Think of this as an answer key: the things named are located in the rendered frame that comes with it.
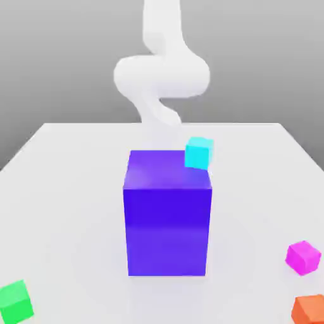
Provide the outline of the small cyan cube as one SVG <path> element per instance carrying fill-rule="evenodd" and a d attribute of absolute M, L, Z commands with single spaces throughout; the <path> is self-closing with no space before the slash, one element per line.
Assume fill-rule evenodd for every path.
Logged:
<path fill-rule="evenodd" d="M 213 159 L 214 140 L 191 137 L 185 146 L 185 166 L 207 170 Z"/>

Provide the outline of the small magenta cube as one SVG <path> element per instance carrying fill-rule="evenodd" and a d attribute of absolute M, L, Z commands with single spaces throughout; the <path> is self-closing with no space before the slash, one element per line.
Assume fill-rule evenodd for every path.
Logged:
<path fill-rule="evenodd" d="M 318 269 L 321 252 L 303 240 L 288 247 L 285 262 L 300 276 Z"/>

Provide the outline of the small green cube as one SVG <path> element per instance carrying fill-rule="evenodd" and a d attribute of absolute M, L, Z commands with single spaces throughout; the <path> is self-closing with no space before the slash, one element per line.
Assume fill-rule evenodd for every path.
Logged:
<path fill-rule="evenodd" d="M 33 317 L 34 310 L 23 280 L 0 288 L 0 315 L 4 324 L 18 324 Z"/>

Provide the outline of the small orange cube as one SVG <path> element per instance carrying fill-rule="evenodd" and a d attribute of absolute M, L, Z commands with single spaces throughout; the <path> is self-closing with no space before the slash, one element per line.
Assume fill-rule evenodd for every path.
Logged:
<path fill-rule="evenodd" d="M 294 324 L 324 324 L 324 295 L 296 297 L 291 317 Z"/>

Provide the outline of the large purple box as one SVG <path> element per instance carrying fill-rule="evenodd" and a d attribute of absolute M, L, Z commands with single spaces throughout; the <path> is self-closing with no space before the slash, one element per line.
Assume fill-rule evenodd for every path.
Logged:
<path fill-rule="evenodd" d="M 132 150 L 123 184 L 130 276 L 206 273 L 212 186 L 184 151 Z"/>

